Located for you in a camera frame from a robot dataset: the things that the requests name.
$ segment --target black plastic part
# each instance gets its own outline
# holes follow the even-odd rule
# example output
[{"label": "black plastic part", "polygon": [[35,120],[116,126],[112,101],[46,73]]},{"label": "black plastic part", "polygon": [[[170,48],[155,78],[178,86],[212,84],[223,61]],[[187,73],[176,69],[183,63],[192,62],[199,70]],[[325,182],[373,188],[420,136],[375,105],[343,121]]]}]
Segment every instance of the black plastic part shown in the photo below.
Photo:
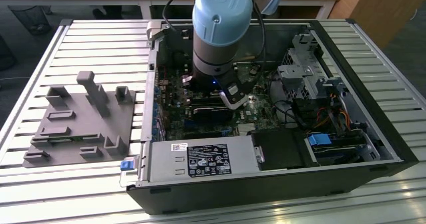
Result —
[{"label": "black plastic part", "polygon": [[178,214],[178,213],[180,213],[180,212],[179,212],[178,209],[175,209],[175,210],[163,211],[162,214],[164,214],[164,215],[171,215],[171,214]]},{"label": "black plastic part", "polygon": [[228,108],[196,109],[192,119],[196,123],[227,123],[233,119],[235,112]]},{"label": "black plastic part", "polygon": [[391,170],[394,170],[398,164],[389,164],[388,170],[383,169],[383,166],[371,165],[144,188],[130,186],[127,193],[150,215],[162,215],[171,210],[184,213],[348,193],[373,179],[389,176]]},{"label": "black plastic part", "polygon": [[325,52],[323,51],[321,46],[319,45],[319,47],[315,50],[313,54],[315,54],[315,56],[316,56],[316,58],[317,58],[317,60],[320,62],[321,68],[324,69],[327,76],[329,78],[333,78],[333,74],[332,74],[332,71],[329,69],[329,66],[328,66],[327,62],[324,61],[324,59],[323,59],[324,53]]},{"label": "black plastic part", "polygon": [[351,24],[357,24],[357,21],[353,18],[348,18],[345,19],[348,23]]},{"label": "black plastic part", "polygon": [[363,135],[363,132],[360,130],[353,130],[351,132],[345,133],[345,136],[337,136],[337,135],[329,135],[332,145],[329,147],[348,147],[348,146],[356,146],[367,144],[367,138]]},{"label": "black plastic part", "polygon": [[193,108],[225,108],[224,101],[216,97],[191,99],[188,106]]},{"label": "black plastic part", "polygon": [[63,19],[59,24],[68,26],[74,24],[74,21],[75,21],[74,19]]},{"label": "black plastic part", "polygon": [[223,132],[185,134],[184,139],[221,138]]},{"label": "black plastic part", "polygon": [[292,129],[260,130],[252,132],[252,139],[265,158],[259,165],[261,170],[319,166],[309,154],[304,132]]},{"label": "black plastic part", "polygon": [[[235,71],[227,72],[225,74],[216,76],[215,77],[219,85],[221,86],[223,92],[227,95],[228,101],[231,104],[236,104],[240,102],[241,99],[247,96],[247,86],[248,83],[245,84],[241,83],[237,73]],[[237,86],[239,87],[239,92],[235,94],[231,94],[229,88]]]}]

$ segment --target metal frame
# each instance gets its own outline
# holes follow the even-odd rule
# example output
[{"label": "metal frame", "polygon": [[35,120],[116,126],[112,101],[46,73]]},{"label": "metal frame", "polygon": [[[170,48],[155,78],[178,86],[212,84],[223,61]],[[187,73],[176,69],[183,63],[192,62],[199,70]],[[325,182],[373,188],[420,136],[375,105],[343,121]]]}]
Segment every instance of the metal frame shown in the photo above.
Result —
[{"label": "metal frame", "polygon": [[[140,22],[146,21],[75,20],[74,23],[90,23],[91,25],[102,23],[126,25],[132,23],[138,25]],[[335,222],[357,224],[424,221],[426,216],[425,99],[356,24],[352,25],[345,20],[323,20],[321,24],[421,160],[420,164],[393,177],[373,180],[348,194],[168,216],[150,216],[126,194],[126,189],[119,184],[120,162],[40,169],[20,167],[22,153],[30,146],[31,133],[38,128],[38,118],[40,113],[44,113],[42,107],[47,103],[43,98],[36,98],[36,95],[42,95],[47,90],[47,87],[39,87],[39,84],[46,83],[43,77],[47,74],[56,73],[50,68],[52,64],[54,68],[59,68],[54,56],[62,44],[60,37],[64,30],[70,28],[68,26],[60,26],[0,131],[0,139],[3,140],[3,148],[0,149],[0,223],[130,224],[156,222],[166,224],[196,222],[197,224],[211,224],[237,222],[277,224]],[[135,28],[123,28],[123,30],[131,33]],[[90,36],[78,35],[72,39],[78,37],[90,38]],[[100,39],[106,38],[104,35],[96,36]],[[132,40],[144,39],[144,34],[119,36]],[[111,41],[106,40],[103,43],[112,44]],[[128,60],[127,63],[132,60],[128,57],[120,59],[123,61]],[[147,64],[146,56],[142,56],[140,60],[142,64]],[[116,72],[114,68],[115,63],[118,63],[116,57],[104,56],[99,58],[99,61],[112,65],[111,69],[103,71],[103,73]],[[336,76],[339,73],[333,65],[328,59],[325,59],[325,62]],[[78,67],[84,68],[86,65],[79,63],[79,66],[70,68]],[[128,85],[139,89],[146,86],[144,83],[136,83],[135,81],[130,81]],[[134,118],[134,130],[139,130],[136,136],[134,135],[134,141],[139,139],[144,117],[142,116],[144,109],[142,107],[135,108],[142,111]],[[130,154],[136,155],[140,151],[142,144],[132,143]],[[136,172],[127,172],[123,174],[122,182],[123,184],[131,184],[136,179]]]}]

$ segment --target white cable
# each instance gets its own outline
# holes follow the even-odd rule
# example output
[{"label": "white cable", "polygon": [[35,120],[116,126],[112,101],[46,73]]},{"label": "white cable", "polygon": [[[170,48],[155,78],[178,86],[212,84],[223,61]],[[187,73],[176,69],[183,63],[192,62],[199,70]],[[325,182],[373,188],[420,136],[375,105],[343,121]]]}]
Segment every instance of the white cable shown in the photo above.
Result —
[{"label": "white cable", "polygon": [[413,20],[413,19],[416,18],[417,14],[418,14],[418,9],[416,9],[416,12],[414,12],[413,18],[410,18],[410,20]]},{"label": "white cable", "polygon": [[10,79],[30,79],[30,77],[2,78],[0,81],[2,80],[10,80]]},{"label": "white cable", "polygon": [[120,184],[120,187],[123,187],[123,188],[127,188],[127,186],[126,186],[126,185],[123,186],[123,184],[122,184],[122,178],[123,178],[123,176],[126,176],[126,175],[127,175],[126,172],[120,172],[119,184]]}]

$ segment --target motherboard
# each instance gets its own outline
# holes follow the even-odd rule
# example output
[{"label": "motherboard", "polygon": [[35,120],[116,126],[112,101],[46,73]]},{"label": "motherboard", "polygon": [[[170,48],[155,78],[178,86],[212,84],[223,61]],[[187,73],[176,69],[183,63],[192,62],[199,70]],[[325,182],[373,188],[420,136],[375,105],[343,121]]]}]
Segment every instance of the motherboard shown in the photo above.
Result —
[{"label": "motherboard", "polygon": [[[260,70],[259,65],[249,62],[235,63],[233,68],[244,81],[252,81]],[[280,127],[267,91],[268,76],[261,76],[247,103],[231,110],[217,91],[203,93],[183,87],[181,76],[187,73],[187,66],[159,71],[166,140],[244,136],[249,131]]]}]

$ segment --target floor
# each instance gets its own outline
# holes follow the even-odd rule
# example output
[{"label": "floor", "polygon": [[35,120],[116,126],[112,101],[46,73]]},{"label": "floor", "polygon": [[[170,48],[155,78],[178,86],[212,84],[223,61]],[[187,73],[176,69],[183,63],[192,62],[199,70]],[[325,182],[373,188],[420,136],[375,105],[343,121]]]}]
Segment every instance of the floor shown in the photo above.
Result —
[{"label": "floor", "polygon": [[[55,30],[64,18],[94,19],[92,10],[98,6],[54,6],[48,20],[52,31],[42,36],[32,36],[7,6],[0,6],[0,35],[18,58],[18,65],[6,71],[0,71],[0,127],[16,104],[20,93],[32,75],[35,67],[50,44]],[[140,19],[142,12],[138,6],[123,8],[123,17]],[[405,76],[412,81],[422,95],[426,96],[426,2],[418,9],[414,19],[408,22],[405,28],[384,50]]]}]

